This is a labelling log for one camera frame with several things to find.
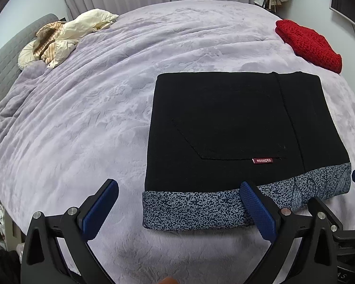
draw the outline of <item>gray headboard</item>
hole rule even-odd
[[[58,17],[54,14],[48,14],[39,18],[17,33],[0,49],[0,101],[7,95],[21,73],[17,60],[22,48],[35,38],[34,33],[41,27],[55,21],[58,21]]]

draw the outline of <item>white wall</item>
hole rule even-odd
[[[342,56],[341,75],[355,93],[355,34],[351,23],[332,11],[331,0],[291,0],[283,3],[278,15],[314,29],[324,35],[336,53]]]
[[[68,20],[64,0],[9,0],[0,13],[0,48],[24,27],[49,13]]]

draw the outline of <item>cream pillow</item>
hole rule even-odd
[[[38,59],[33,55],[33,44],[36,40],[28,43],[18,55],[18,67],[24,70],[31,62],[37,61]]]

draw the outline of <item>black pants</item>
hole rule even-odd
[[[277,203],[284,196],[281,204],[296,209],[308,195],[347,192],[350,173],[319,77],[301,72],[158,76],[145,227],[247,225],[234,192],[242,181],[254,182]]]

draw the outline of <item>plush bedspread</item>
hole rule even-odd
[[[0,199],[10,216],[26,232],[35,211],[54,215],[80,206],[114,178],[118,201],[89,245],[116,283],[167,275],[181,284],[242,283],[269,246],[255,227],[142,227],[152,97],[165,72],[316,74],[354,169],[353,92],[343,77],[295,56],[275,33],[276,20],[237,2],[152,5],[87,35],[53,70],[43,61],[26,67],[0,103]],[[355,229],[355,184],[327,203],[345,228]]]

